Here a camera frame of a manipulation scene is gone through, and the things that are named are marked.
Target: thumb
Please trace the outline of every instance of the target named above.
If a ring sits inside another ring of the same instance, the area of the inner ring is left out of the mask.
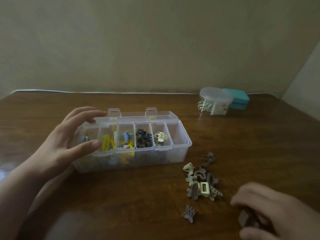
[[[80,157],[93,153],[94,151],[98,150],[100,146],[101,143],[98,140],[87,141],[68,149],[65,156],[70,158],[71,161],[74,161]]]
[[[240,231],[243,240],[280,240],[273,234],[254,227],[246,227]]]

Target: jar lid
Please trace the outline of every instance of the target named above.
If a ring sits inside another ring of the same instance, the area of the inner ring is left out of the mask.
[[[200,90],[200,97],[209,102],[220,102],[230,104],[234,96],[221,88],[207,87]]]

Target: clear plastic container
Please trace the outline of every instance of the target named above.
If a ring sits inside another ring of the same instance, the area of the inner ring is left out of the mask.
[[[95,118],[96,123],[85,122],[75,134],[73,145],[82,143],[89,134],[91,140],[99,140],[101,148],[94,153],[79,158],[73,164],[79,173],[88,173],[112,169],[133,168],[149,165],[183,162],[192,142],[182,122],[171,111],[157,111],[147,108],[144,112],[124,112],[111,108],[106,117]],[[136,132],[143,129],[147,133],[163,132],[168,139],[161,146],[136,147]],[[122,134],[132,133],[133,148],[122,148]],[[114,148],[102,150],[105,136],[114,140]]]
[[[206,87],[200,90],[198,110],[210,112],[210,115],[226,115],[234,96],[221,88]]]

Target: person's left hand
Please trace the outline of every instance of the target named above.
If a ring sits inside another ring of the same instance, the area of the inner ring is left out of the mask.
[[[104,117],[106,112],[95,107],[74,109],[48,136],[39,149],[25,161],[35,175],[45,180],[61,174],[74,160],[93,153],[100,148],[98,140],[91,140],[71,148],[77,128],[85,121],[95,123],[95,117]]]

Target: hand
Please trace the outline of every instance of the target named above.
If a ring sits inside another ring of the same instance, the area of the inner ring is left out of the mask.
[[[248,206],[274,226],[278,236],[258,228],[240,231],[245,240],[316,240],[320,238],[320,214],[298,199],[258,183],[241,186],[231,199],[232,206]]]
[[[98,140],[81,143],[71,148],[74,133],[85,121],[95,123],[95,117],[106,116],[106,112],[94,107],[74,109],[50,133],[39,149],[25,161],[35,175],[50,180],[61,174],[74,160],[93,153],[100,148]]]

